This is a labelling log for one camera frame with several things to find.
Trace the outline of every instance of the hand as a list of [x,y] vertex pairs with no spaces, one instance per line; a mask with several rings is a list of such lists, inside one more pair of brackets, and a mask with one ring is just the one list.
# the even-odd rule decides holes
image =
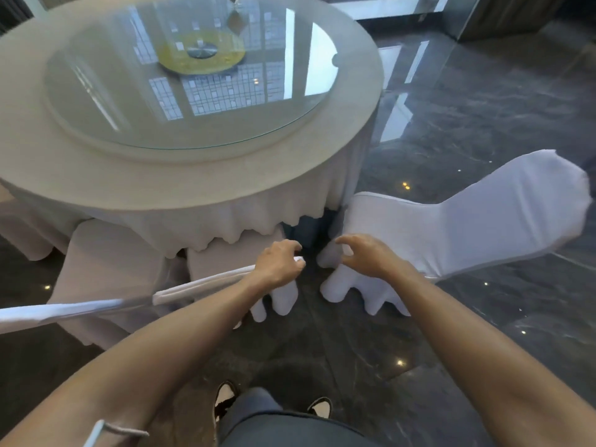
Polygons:
[[249,277],[263,286],[263,294],[292,282],[306,266],[304,260],[294,260],[294,252],[301,249],[294,240],[274,242],[259,255]]
[[389,246],[371,235],[348,233],[337,237],[335,242],[348,245],[354,252],[353,255],[343,255],[341,262],[360,274],[384,281],[396,275],[421,277],[410,262],[398,257]]

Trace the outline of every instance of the forearm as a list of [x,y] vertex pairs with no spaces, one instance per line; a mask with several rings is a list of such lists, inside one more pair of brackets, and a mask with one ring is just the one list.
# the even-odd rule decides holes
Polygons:
[[593,409],[501,331],[424,278],[395,271],[388,281],[499,443],[580,445],[594,436]]
[[[4,438],[2,447],[78,447],[99,419],[144,428],[266,292],[245,278],[135,332],[62,384]],[[102,436],[97,445],[118,440]]]

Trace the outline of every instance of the dark marble floor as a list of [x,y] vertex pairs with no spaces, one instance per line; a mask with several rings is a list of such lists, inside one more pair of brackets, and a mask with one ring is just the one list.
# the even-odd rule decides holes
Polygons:
[[[537,35],[456,44],[438,32],[377,38],[388,74],[375,146],[359,190],[440,202],[511,158],[554,148],[596,178],[596,46],[553,24]],[[408,182],[406,190],[402,182]],[[596,405],[596,211],[556,255],[466,273],[439,285],[513,338]],[[384,445],[492,445],[481,421],[410,318],[363,310],[355,290],[328,303],[314,265],[280,317],[246,319],[154,421],[145,446],[211,445],[222,378],[264,386],[304,410],[320,395],[333,417]],[[29,263],[0,243],[1,306],[43,302],[58,254]],[[0,337],[0,436],[98,353],[56,326]]]

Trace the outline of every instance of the black and white sneaker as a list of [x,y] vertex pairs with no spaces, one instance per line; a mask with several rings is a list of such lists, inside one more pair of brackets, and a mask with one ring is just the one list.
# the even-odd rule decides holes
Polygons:
[[323,419],[329,419],[332,414],[332,401],[327,397],[317,398],[310,404],[306,412]]
[[238,398],[238,390],[231,381],[224,381],[219,385],[218,396],[213,405],[213,423],[217,424],[219,420],[226,415],[230,406]]

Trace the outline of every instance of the curtain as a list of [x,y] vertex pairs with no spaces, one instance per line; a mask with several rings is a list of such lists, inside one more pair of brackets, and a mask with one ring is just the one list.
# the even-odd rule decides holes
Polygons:
[[0,0],[0,34],[33,17],[23,0]]

